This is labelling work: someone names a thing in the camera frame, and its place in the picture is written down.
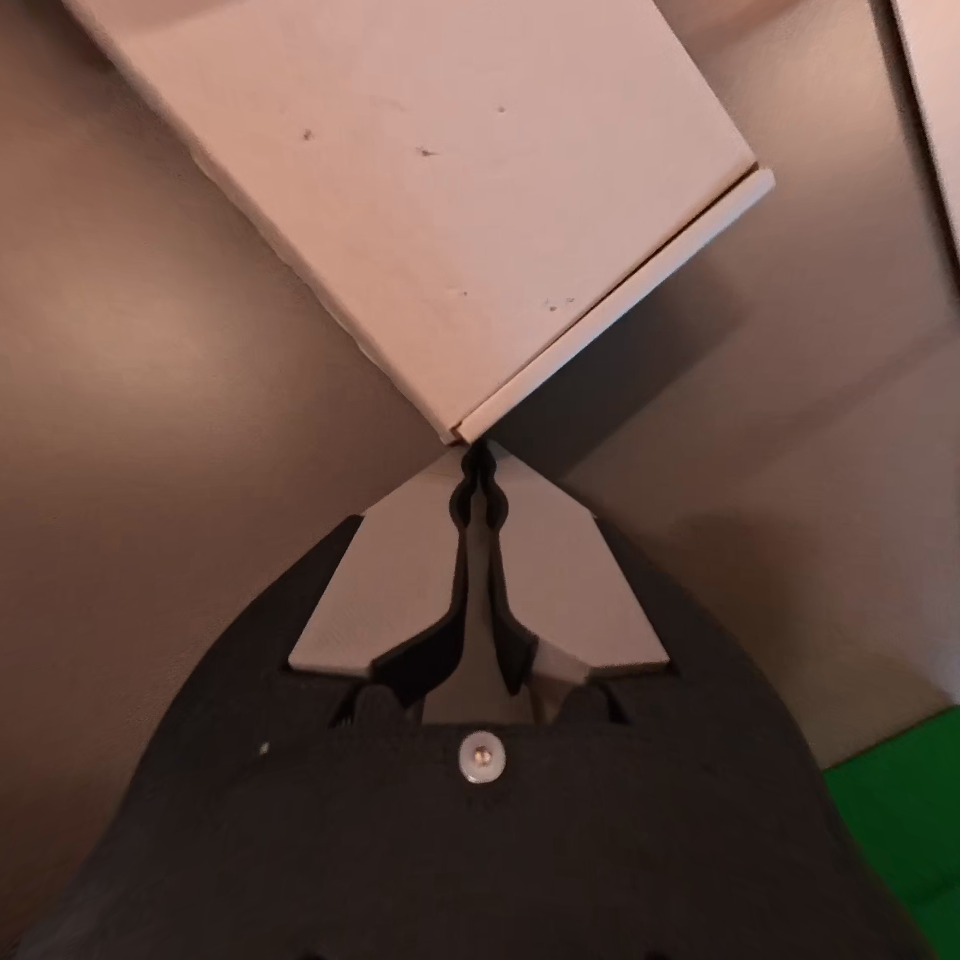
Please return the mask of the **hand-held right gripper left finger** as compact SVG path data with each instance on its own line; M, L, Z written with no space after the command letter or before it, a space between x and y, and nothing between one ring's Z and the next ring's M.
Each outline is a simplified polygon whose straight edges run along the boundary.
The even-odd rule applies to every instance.
M423 702L459 665L469 594L472 465L451 447L370 506L294 643L297 672Z

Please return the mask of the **white cardboard mailer box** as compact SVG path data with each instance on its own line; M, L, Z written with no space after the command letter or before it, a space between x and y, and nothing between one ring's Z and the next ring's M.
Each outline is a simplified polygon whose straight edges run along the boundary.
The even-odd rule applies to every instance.
M775 183L653 2L65 6L445 443Z

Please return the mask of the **green plastic bin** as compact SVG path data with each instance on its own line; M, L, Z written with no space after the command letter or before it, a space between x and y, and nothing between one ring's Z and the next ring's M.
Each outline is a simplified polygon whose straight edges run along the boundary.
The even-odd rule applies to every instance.
M942 959L959 957L959 707L823 773L865 858Z

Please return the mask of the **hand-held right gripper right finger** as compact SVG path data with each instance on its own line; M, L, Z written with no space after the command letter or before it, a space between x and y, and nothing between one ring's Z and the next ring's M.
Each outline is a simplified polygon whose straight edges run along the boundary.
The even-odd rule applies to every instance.
M534 721L552 721L575 689L664 671L669 655L596 516L491 440L477 469L494 650Z

